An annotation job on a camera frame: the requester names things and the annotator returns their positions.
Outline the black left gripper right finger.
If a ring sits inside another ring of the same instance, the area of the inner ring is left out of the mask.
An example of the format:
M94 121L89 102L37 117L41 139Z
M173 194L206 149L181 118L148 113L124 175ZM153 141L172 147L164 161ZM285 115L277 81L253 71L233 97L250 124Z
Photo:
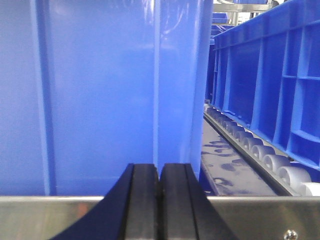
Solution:
M190 164L165 164L160 185L161 240L238 238L207 199Z

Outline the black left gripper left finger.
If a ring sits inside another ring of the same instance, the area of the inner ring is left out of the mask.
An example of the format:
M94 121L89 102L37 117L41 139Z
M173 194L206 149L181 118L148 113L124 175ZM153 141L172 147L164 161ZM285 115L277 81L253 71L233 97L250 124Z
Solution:
M158 174L129 164L107 195L55 240L155 240Z

